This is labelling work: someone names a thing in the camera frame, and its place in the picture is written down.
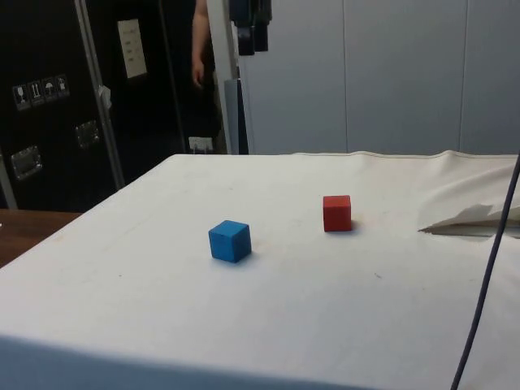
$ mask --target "person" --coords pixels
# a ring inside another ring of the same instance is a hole
[[[207,0],[197,0],[193,15],[192,78],[199,89],[204,89],[205,57],[210,42],[210,17]]]

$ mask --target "black cable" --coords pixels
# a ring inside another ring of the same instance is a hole
[[[504,209],[502,210],[502,216],[500,217],[500,223],[498,224],[498,230],[496,231],[495,242],[493,242],[491,254],[489,255],[489,260],[487,261],[486,273],[484,274],[482,288],[480,289],[479,301],[477,302],[477,308],[474,312],[473,322],[471,323],[470,334],[468,335],[461,361],[458,363],[457,373],[453,379],[451,390],[458,389],[458,385],[461,382],[462,373],[466,368],[466,363],[468,362],[468,357],[470,356],[471,347],[473,346],[473,341],[475,340],[477,329],[479,328],[480,317],[482,316],[482,310],[484,308],[484,301],[486,300],[486,294],[488,293],[489,280],[491,279],[491,273],[493,272],[493,266],[495,265],[496,254],[498,254],[498,249],[501,246],[502,236],[504,235],[505,225],[509,216],[509,209],[511,208],[511,202],[513,201],[514,190],[517,186],[519,174],[520,153],[518,153],[517,165],[514,167],[513,177],[511,178],[511,183],[509,183],[509,190],[507,192],[507,196],[505,197]]]

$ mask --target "black cabinet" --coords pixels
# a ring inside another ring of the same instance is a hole
[[[0,10],[0,146],[18,207],[85,211],[115,191],[72,0]]]

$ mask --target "white paper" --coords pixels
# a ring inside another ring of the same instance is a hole
[[[101,101],[103,103],[103,106],[109,110],[112,107],[112,91],[110,88],[108,88],[105,85],[99,85],[99,88],[97,89],[97,94],[101,98]]]
[[[124,66],[127,70],[127,78],[145,75],[146,69],[145,53],[141,40],[139,20],[122,20],[118,22],[119,38],[123,48]]]

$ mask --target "metal latch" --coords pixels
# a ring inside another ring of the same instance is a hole
[[[27,149],[13,154],[11,163],[18,181],[25,180],[43,169],[37,146],[29,146]]]
[[[76,138],[81,149],[88,149],[99,142],[98,123],[95,120],[76,126]]]

